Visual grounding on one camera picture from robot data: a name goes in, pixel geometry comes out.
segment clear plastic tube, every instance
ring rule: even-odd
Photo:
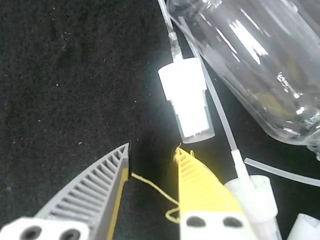
[[[176,32],[174,31],[174,26],[172,25],[169,13],[167,11],[166,3],[164,0],[158,0],[161,13],[165,22],[166,29],[168,31],[170,46],[171,46],[171,55],[173,61],[179,61],[183,59],[182,51],[178,42],[178,37]]]
[[[266,171],[268,173],[283,177],[285,179],[290,179],[290,180],[293,180],[293,181],[296,181],[299,183],[320,187],[320,180],[318,180],[318,179],[314,179],[314,178],[310,178],[310,177],[306,177],[306,176],[301,176],[301,175],[297,175],[297,174],[294,174],[294,173],[291,173],[288,171],[277,169],[273,166],[263,164],[261,162],[252,160],[250,158],[246,158],[244,160],[244,163],[247,165],[250,165],[254,168],[257,168],[257,169]]]

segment yellow thread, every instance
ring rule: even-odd
[[[173,209],[168,210],[165,213],[165,218],[168,219],[170,222],[174,223],[174,224],[179,224],[180,223],[180,218],[177,217],[173,217],[171,216],[171,214],[179,211],[179,202],[175,199],[173,199],[171,196],[169,196],[165,191],[163,191],[160,187],[158,187],[157,185],[155,185],[152,181],[145,179],[142,176],[139,176],[138,174],[135,174],[134,172],[131,173],[131,176],[135,179],[138,179],[139,181],[150,185],[151,187],[153,187],[155,190],[157,190],[162,196],[164,196],[166,199],[168,199],[170,202],[176,204],[178,207],[175,207]]]
[[[178,212],[180,210],[180,207],[177,206],[175,208],[172,208],[165,213],[165,218],[168,219],[170,222],[174,224],[179,224],[180,223],[180,218],[179,217],[173,217],[171,214]]]
[[[155,185],[152,181],[145,179],[144,177],[139,176],[138,174],[135,174],[134,172],[131,173],[131,176],[135,179],[140,180],[141,182],[144,182],[145,184],[149,184],[151,187],[153,187],[155,190],[157,190],[162,196],[164,196],[170,202],[179,206],[179,202],[177,200],[173,199],[171,196],[169,196],[167,193],[165,193],[165,191],[163,191],[160,187]]]

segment white plastic cap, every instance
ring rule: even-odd
[[[237,198],[244,214],[259,240],[281,240],[276,216],[278,207],[270,179],[262,175],[252,175],[254,188],[244,189],[238,178],[225,184]]]
[[[195,143],[214,137],[201,61],[196,57],[175,61],[158,73],[165,97],[174,109],[182,141]]]
[[[319,240],[320,221],[300,213],[295,220],[287,240]]]

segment white spray nozzle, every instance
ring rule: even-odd
[[[162,67],[159,77],[165,97],[171,102],[184,143],[194,143],[215,135],[207,107],[207,89],[198,58],[175,61]]]

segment white pump cap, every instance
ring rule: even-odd
[[[214,137],[201,61],[196,57],[182,59],[162,67],[158,73],[165,97],[174,109],[182,141],[195,143]]]
[[[270,179],[262,175],[252,175],[253,189],[244,188],[238,178],[225,184],[237,198],[244,214],[259,240],[281,240],[276,220],[278,207]]]
[[[300,213],[295,220],[287,240],[318,240],[320,238],[320,221]]]

